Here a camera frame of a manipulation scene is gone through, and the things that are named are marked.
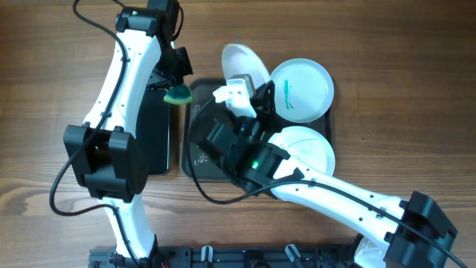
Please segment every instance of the black tray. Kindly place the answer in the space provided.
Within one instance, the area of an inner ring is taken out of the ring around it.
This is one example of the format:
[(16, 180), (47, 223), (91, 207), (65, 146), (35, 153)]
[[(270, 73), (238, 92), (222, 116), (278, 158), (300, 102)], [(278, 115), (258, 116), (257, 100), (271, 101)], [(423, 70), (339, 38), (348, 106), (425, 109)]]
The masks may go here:
[[(213, 97), (213, 91), (220, 86), (225, 85), (226, 82), (222, 78), (200, 78), (190, 84), (193, 90), (193, 102), (187, 105), (184, 122), (184, 138), (181, 150), (180, 168), (182, 172), (191, 178), (190, 168), (187, 162), (187, 146), (188, 146), (188, 130), (190, 127), (190, 118), (194, 118), (196, 113), (200, 110), (208, 100)], [(332, 109), (327, 110), (324, 116), (309, 123), (297, 124), (283, 119), (283, 126), (304, 126), (311, 128), (329, 141), (331, 147), (334, 146), (332, 137)], [(192, 159), (193, 170), (198, 180), (209, 182), (228, 182), (229, 179), (224, 173), (214, 164), (210, 163), (208, 157), (197, 147), (190, 148), (190, 157)]]

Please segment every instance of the black cable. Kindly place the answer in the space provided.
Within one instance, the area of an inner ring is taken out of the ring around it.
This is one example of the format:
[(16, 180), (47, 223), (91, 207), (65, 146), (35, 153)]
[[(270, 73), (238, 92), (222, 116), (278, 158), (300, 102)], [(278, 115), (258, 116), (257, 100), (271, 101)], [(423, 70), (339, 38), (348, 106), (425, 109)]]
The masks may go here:
[(77, 215), (81, 215), (81, 214), (85, 214), (87, 212), (90, 212), (90, 211), (93, 211), (95, 209), (99, 209), (99, 208), (109, 208), (113, 211), (114, 213), (114, 216), (118, 222), (118, 226), (119, 226), (119, 232), (120, 232), (120, 236), (122, 237), (123, 241), (124, 241), (124, 244), (126, 245), (126, 249), (127, 249), (127, 252), (129, 253), (129, 255), (131, 256), (131, 259), (132, 261), (134, 262), (135, 265), (137, 265), (137, 267), (139, 267), (139, 263), (137, 262), (137, 259), (135, 258), (133, 252), (132, 252), (132, 249), (131, 249), (131, 246), (129, 245), (129, 241), (127, 240), (127, 237), (126, 237), (126, 232), (124, 231), (124, 226), (122, 224), (122, 220), (120, 219), (120, 215), (119, 215), (119, 211), (118, 211), (118, 208), (114, 207), (113, 205), (109, 205), (109, 204), (101, 204), (101, 205), (94, 205), (92, 207), (89, 207), (89, 208), (84, 208), (80, 211), (75, 211), (75, 212), (66, 212), (66, 211), (60, 211), (57, 207), (56, 207), (56, 204), (54, 202), (54, 196), (56, 195), (56, 192), (57, 192), (57, 188), (58, 188), (58, 184), (60, 183), (61, 181), (61, 178), (63, 178), (63, 176), (65, 175), (67, 169), (71, 166), (71, 163), (77, 158), (77, 156), (81, 153), (81, 151), (83, 151), (87, 146), (90, 145), (91, 141), (93, 140), (93, 138), (97, 135), (97, 132), (99, 131), (99, 129), (103, 126), (104, 122), (106, 121), (107, 117), (108, 117), (108, 114), (110, 113), (111, 111), (111, 108), (112, 108), (112, 105), (114, 103), (114, 100), (119, 92), (119, 88), (120, 88), (120, 85), (123, 81), (123, 78), (124, 78), (124, 74), (126, 72), (126, 64), (127, 64), (127, 50), (126, 50), (126, 47), (124, 46), (124, 44), (121, 42), (121, 40), (119, 39), (119, 37), (111, 32), (108, 28), (100, 25), (100, 24), (97, 24), (96, 22), (93, 22), (92, 20), (90, 19), (87, 19), (86, 17), (84, 17), (83, 15), (79, 14), (77, 12), (77, 4), (80, 2), (80, 0), (74, 0), (74, 3), (73, 3), (73, 12), (74, 12), (74, 15), (76, 15), (78, 18), (80, 18), (81, 20), (83, 20), (84, 22), (90, 24), (90, 25), (93, 25), (95, 26), (96, 28), (99, 28), (101, 29), (102, 31), (106, 32), (108, 35), (112, 36), (112, 38), (114, 38), (114, 40), (119, 44), (120, 46), (120, 49), (122, 51), (122, 55), (123, 55), (123, 58), (122, 58), (122, 66), (120, 67), (120, 74), (119, 74), (119, 78), (118, 78), (118, 81), (116, 82), (116, 85), (114, 87), (114, 91), (112, 92), (112, 95), (111, 95), (111, 98), (109, 99), (109, 102), (107, 103), (106, 105), (106, 108), (104, 110), (104, 113), (103, 113), (103, 116), (101, 117), (99, 123), (97, 124), (97, 126), (94, 128), (94, 130), (92, 131), (91, 135), (89, 135), (89, 137), (81, 144), (81, 146), (71, 155), (71, 157), (68, 159), (68, 161), (66, 161), (66, 163), (63, 165), (63, 167), (61, 168), (61, 170), (59, 171), (56, 179), (54, 180), (53, 182), (53, 185), (51, 186), (51, 191), (50, 191), (50, 198), (49, 198), (49, 202), (50, 202), (50, 207), (51, 207), (51, 210), (58, 214), (58, 215), (61, 215), (61, 216), (66, 216), (66, 217), (72, 217), (72, 216), (77, 216)]
[(178, 8), (179, 8), (180, 14), (181, 14), (180, 25), (179, 25), (178, 30), (176, 31), (176, 33), (174, 35), (172, 35), (172, 41), (177, 40), (177, 38), (180, 35), (181, 27), (184, 24), (184, 9), (181, 8), (181, 6), (178, 6)]
[(119, 0), (112, 0), (114, 3), (119, 4), (122, 8), (125, 8), (126, 5), (120, 2)]
[[(210, 99), (203, 107), (202, 109), (199, 111), (199, 113), (197, 114), (196, 116), (196, 119), (198, 119), (200, 117), (200, 115), (202, 114), (203, 110), (205, 109), (205, 107), (211, 103), (211, 101), (214, 101), (214, 98)], [(435, 248), (437, 248), (438, 250), (440, 250), (446, 257), (452, 259), (459, 267), (462, 267), (462, 268), (468, 268), (460, 259), (458, 259), (453, 253), (451, 253), (450, 251), (448, 251), (447, 249), (445, 249), (443, 246), (441, 246), (440, 244), (438, 244), (437, 242), (435, 242), (434, 240), (428, 238), (427, 236), (425, 236), (424, 234), (422, 234), (421, 232), (419, 232), (418, 230), (414, 229), (413, 227), (409, 226), (408, 224), (402, 222), (399, 218), (397, 217), (394, 217), (393, 215), (391, 214), (388, 214), (386, 211), (384, 210), (381, 210), (380, 208), (377, 208), (375, 207), (374, 205), (368, 203), (368, 202), (365, 202), (364, 200), (361, 200), (359, 199), (358, 197), (354, 197), (352, 194), (349, 194), (345, 191), (342, 191), (340, 189), (337, 189), (337, 188), (334, 188), (332, 186), (328, 186), (328, 185), (325, 185), (323, 183), (319, 183), (319, 182), (314, 182), (314, 181), (307, 181), (307, 180), (299, 180), (299, 181), (288, 181), (288, 182), (276, 182), (276, 183), (273, 183), (273, 184), (270, 184), (270, 185), (267, 185), (267, 186), (263, 186), (255, 191), (251, 191), (247, 194), (243, 194), (241, 197), (236, 197), (236, 198), (233, 198), (232, 200), (224, 200), (224, 201), (221, 201), (221, 200), (215, 200), (213, 198), (211, 198), (210, 196), (208, 196), (202, 189), (202, 187), (200, 186), (200, 183), (198, 181), (198, 179), (196, 178), (196, 174), (195, 174), (195, 170), (193, 169), (193, 163), (192, 163), (192, 158), (190, 157), (190, 132), (189, 132), (189, 135), (188, 135), (188, 143), (187, 143), (187, 161), (188, 161), (188, 165), (190, 167), (190, 174), (192, 175), (192, 179), (193, 179), (193, 182), (195, 182), (195, 186), (197, 187), (197, 189), (199, 190), (200, 194), (209, 202), (213, 203), (213, 204), (217, 204), (217, 205), (229, 205), (229, 204), (233, 204), (235, 202), (239, 202), (239, 201), (242, 201), (242, 200), (245, 200), (249, 197), (252, 197), (252, 196), (255, 196), (255, 195), (258, 195), (258, 194), (261, 194), (262, 192), (264, 191), (267, 191), (267, 190), (270, 190), (274, 187), (277, 187), (277, 186), (283, 186), (283, 185), (296, 185), (296, 184), (302, 184), (302, 185), (311, 185), (311, 186), (316, 186), (316, 187), (319, 187), (319, 188), (323, 188), (323, 189), (326, 189), (328, 191), (331, 191), (331, 192), (334, 192), (336, 194), (340, 194), (341, 196), (343, 197), (346, 197), (347, 199), (349, 200), (352, 200), (353, 202), (356, 202), (360, 205), (363, 205), (365, 208), (368, 208), (369, 210), (371, 211), (374, 211), (376, 212), (377, 214), (379, 215), (382, 215), (383, 217), (386, 217), (388, 218), (389, 220), (392, 220), (393, 222), (401, 225), (402, 227), (408, 229), (410, 232), (413, 232), (415, 235), (417, 235), (418, 237), (420, 237), (421, 239), (423, 239), (426, 243), (429, 243), (431, 244), (432, 246), (434, 246)]]

